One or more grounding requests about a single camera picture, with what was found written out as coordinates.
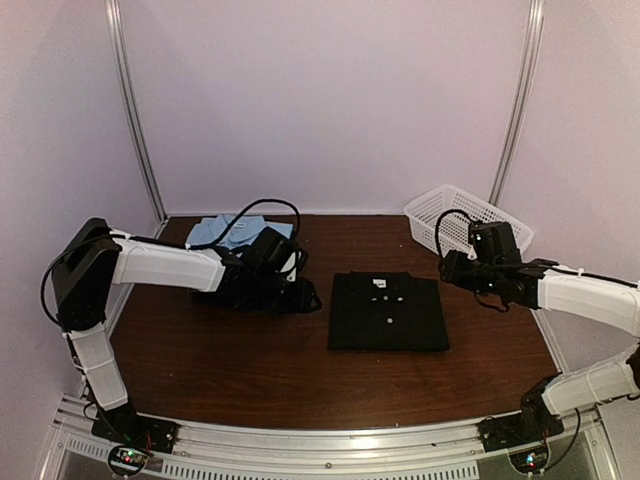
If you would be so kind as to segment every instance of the white basket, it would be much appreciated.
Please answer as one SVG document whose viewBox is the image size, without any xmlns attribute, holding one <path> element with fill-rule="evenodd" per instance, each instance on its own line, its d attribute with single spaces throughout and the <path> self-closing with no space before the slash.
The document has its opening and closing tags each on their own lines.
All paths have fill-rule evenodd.
<svg viewBox="0 0 640 480">
<path fill-rule="evenodd" d="M 522 253 L 531 244 L 533 231 L 524 223 L 484 200 L 451 185 L 443 185 L 420 195 L 404 207 L 404 213 L 411 223 L 413 239 L 432 252 L 438 253 L 435 236 L 436 221 L 442 212 L 451 208 L 464 210 L 474 220 L 509 222 L 516 237 L 516 244 Z M 440 225 L 442 254 L 446 255 L 449 250 L 455 249 L 473 255 L 468 236 L 469 222 L 458 214 L 447 215 Z"/>
</svg>

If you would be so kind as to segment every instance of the blue cloth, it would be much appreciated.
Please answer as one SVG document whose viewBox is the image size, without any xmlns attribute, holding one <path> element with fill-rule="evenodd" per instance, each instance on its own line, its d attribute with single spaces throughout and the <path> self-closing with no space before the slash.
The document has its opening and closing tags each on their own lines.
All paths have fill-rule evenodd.
<svg viewBox="0 0 640 480">
<path fill-rule="evenodd" d="M 189 233 L 187 243 L 189 245 L 204 245 L 213 242 L 234 218 L 234 215 L 203 218 Z M 291 238 L 293 232 L 293 225 L 267 222 L 262 216 L 245 216 L 236 222 L 219 245 L 229 249 L 251 245 L 265 227 L 271 227 L 287 238 Z"/>
</svg>

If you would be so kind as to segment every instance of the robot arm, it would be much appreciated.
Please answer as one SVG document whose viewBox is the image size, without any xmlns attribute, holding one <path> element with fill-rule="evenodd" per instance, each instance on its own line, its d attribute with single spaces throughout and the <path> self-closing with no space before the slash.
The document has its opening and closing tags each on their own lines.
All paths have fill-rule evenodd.
<svg viewBox="0 0 640 480">
<path fill-rule="evenodd" d="M 503 311 L 510 303 L 531 309 L 562 311 L 579 315 L 624 330 L 640 337 L 640 291 L 637 285 L 558 266 L 537 259 L 522 263 L 511 226 L 506 222 L 471 222 L 469 243 L 477 259 L 466 253 L 449 251 L 440 266 L 441 279 L 474 292 L 500 297 Z M 519 430 L 531 434 L 546 430 L 559 433 L 557 416 L 617 398 L 640 393 L 640 348 L 633 346 L 607 360 L 576 372 L 562 373 L 542 380 L 522 399 L 522 414 L 517 421 L 496 420 L 485 431 L 485 438 L 496 431 Z M 493 447 L 506 447 L 505 438 Z"/>
<path fill-rule="evenodd" d="M 563 271 L 573 271 L 560 267 Z M 538 306 L 573 313 L 611 325 L 640 337 L 640 291 L 637 288 L 577 275 L 545 272 L 538 286 Z M 637 346 L 576 372 L 560 375 L 542 398 L 549 412 L 562 414 L 574 408 L 640 393 Z"/>
<path fill-rule="evenodd" d="M 321 306 L 313 284 L 297 276 L 307 255 L 265 228 L 241 256 L 228 249 L 171 245 L 110 229 L 91 219 L 50 267 L 58 313 L 76 367 L 98 407 L 96 436 L 170 452 L 173 422 L 138 415 L 104 328 L 111 285 L 146 283 L 217 295 L 253 310 L 311 312 Z"/>
</svg>

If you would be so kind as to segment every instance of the polo shirt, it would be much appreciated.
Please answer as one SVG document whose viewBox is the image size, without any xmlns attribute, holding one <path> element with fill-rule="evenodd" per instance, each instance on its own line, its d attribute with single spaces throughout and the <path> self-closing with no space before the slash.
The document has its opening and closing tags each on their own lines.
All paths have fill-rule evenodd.
<svg viewBox="0 0 640 480">
<path fill-rule="evenodd" d="M 335 274 L 329 348 L 449 350 L 438 282 L 407 272 Z"/>
</svg>

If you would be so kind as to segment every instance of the white backdrop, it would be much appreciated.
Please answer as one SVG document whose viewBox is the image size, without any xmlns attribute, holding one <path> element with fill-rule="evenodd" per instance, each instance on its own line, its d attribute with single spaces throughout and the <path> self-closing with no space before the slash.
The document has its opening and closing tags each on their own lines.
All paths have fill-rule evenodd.
<svg viewBox="0 0 640 480">
<path fill-rule="evenodd" d="M 501 207 L 534 228 L 530 256 L 640 279 L 640 4 L 546 2 L 527 116 Z M 562 314 L 549 322 L 570 368 L 634 342 Z M 604 410 L 624 479 L 638 478 L 640 402 Z"/>
<path fill-rule="evenodd" d="M 399 213 L 453 183 L 487 198 L 529 3 L 124 0 L 169 213 L 278 196 Z"/>
<path fill-rule="evenodd" d="M 142 234 L 156 222 L 104 3 L 0 0 L 0 18 L 0 477 L 31 479 L 62 393 L 80 383 L 40 310 L 42 274 L 92 216 Z"/>
</svg>

